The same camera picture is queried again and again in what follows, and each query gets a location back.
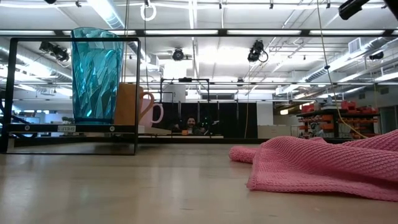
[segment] metal shelf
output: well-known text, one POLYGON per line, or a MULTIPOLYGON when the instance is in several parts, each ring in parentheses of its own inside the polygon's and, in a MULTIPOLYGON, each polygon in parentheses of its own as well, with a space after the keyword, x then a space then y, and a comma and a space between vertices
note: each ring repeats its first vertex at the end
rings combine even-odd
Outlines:
POLYGON ((9 133, 114 133, 136 132, 134 125, 101 124, 8 124, 9 133))

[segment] orange mug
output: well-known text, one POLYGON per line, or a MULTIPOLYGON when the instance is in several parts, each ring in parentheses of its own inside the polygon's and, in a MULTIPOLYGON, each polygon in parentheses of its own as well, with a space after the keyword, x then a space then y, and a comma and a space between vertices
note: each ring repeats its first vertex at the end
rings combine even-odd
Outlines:
MULTIPOLYGON (((116 108, 114 113, 114 124, 116 125, 135 125, 136 118, 136 88, 135 84, 120 83, 118 95, 116 96, 116 108)), ((146 109, 139 114, 139 120, 148 113, 153 107, 155 98, 152 93, 144 92, 142 87, 138 87, 139 91, 139 108, 140 113, 142 101, 145 95, 149 95, 150 103, 146 109)))

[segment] glass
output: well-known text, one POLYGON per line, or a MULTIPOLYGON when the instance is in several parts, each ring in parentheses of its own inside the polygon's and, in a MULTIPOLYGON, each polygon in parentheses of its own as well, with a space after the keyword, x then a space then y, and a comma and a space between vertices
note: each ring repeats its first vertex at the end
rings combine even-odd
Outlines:
MULTIPOLYGON (((97 28, 72 37, 118 37, 97 28)), ((72 42, 73 116, 76 124, 112 124, 123 64, 123 42, 72 42)))

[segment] window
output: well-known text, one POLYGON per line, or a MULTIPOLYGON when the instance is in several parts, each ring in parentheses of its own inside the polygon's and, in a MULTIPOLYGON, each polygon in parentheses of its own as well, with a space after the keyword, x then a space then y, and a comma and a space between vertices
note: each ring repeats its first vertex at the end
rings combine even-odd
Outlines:
POLYGON ((389 93, 389 88, 388 87, 380 89, 380 94, 381 95, 388 94, 388 93, 389 93))

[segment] person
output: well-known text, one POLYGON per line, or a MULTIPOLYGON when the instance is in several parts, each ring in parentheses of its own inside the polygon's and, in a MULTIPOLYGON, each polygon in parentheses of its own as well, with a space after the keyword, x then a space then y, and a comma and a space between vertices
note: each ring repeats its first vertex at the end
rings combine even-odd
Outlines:
POLYGON ((196 127, 196 123, 197 122, 195 118, 193 116, 189 116, 184 128, 180 129, 180 126, 178 124, 176 124, 174 128, 177 130, 187 130, 189 134, 193 135, 203 135, 200 129, 196 127))

